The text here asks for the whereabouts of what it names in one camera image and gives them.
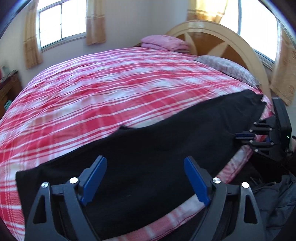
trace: window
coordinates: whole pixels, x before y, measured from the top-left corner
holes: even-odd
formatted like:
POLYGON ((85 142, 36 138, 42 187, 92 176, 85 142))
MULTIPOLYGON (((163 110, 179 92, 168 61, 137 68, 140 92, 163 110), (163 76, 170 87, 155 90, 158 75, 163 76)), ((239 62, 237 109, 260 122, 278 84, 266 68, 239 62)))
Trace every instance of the window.
POLYGON ((238 33, 256 52, 276 59, 278 27, 275 16, 258 0, 228 0, 220 24, 238 33))
POLYGON ((86 31, 86 0, 40 0, 38 11, 41 47, 86 31))

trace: metal bolt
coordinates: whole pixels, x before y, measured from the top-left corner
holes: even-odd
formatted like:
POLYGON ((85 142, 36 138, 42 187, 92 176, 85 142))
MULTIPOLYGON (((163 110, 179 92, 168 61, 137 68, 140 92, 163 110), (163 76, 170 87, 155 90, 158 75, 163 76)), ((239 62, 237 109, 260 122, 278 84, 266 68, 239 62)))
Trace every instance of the metal bolt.
POLYGON ((48 185, 49 185, 49 183, 48 183, 48 182, 44 182, 44 183, 42 183, 42 184, 41 184, 41 187, 42 187, 42 188, 47 188, 47 187, 48 187, 48 185))
POLYGON ((70 182, 71 184, 75 184, 75 183, 78 182, 78 178, 77 178, 77 177, 73 177, 73 178, 70 179, 69 182, 70 182))
POLYGON ((250 185, 249 185, 248 183, 244 182, 244 183, 242 183, 242 187, 243 187, 243 188, 249 188, 250 185))
POLYGON ((213 183, 219 184, 221 182, 221 179, 218 177, 213 178, 213 183))

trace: headboard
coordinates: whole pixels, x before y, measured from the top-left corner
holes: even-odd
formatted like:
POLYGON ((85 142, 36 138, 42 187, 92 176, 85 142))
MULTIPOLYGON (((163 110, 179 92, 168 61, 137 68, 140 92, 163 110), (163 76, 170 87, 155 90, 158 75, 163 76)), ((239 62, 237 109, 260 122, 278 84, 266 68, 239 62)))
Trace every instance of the headboard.
POLYGON ((188 42, 191 54, 222 57, 245 67, 271 99, 269 81, 261 60, 252 47, 232 30, 215 22, 192 20, 173 27, 166 35, 188 42))

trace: wooden nightstand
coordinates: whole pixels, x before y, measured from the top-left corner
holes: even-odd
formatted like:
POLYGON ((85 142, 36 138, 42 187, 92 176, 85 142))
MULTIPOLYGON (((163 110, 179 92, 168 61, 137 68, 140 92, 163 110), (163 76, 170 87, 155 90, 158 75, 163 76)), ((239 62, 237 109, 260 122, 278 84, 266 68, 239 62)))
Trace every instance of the wooden nightstand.
POLYGON ((9 99, 14 101, 21 91, 22 85, 18 77, 18 71, 14 70, 0 83, 0 119, 5 114, 4 105, 6 101, 9 99))

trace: beige curtain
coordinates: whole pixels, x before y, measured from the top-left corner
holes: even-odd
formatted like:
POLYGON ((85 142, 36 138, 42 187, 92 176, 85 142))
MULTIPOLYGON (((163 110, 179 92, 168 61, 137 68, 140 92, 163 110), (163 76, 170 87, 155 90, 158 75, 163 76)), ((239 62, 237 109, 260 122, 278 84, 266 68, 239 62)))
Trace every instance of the beige curtain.
POLYGON ((104 0, 88 0, 86 9, 87 45, 106 42, 104 0))
POLYGON ((208 20, 220 23, 228 0, 189 0, 187 20, 208 20))
POLYGON ((28 13, 25 20, 24 29, 24 57, 26 67, 32 68, 40 63, 42 63, 41 47, 39 41, 39 31, 37 30, 37 5, 39 0, 33 0, 28 5, 28 13))
POLYGON ((270 88, 289 106, 296 89, 296 51, 284 29, 279 28, 279 44, 270 88))

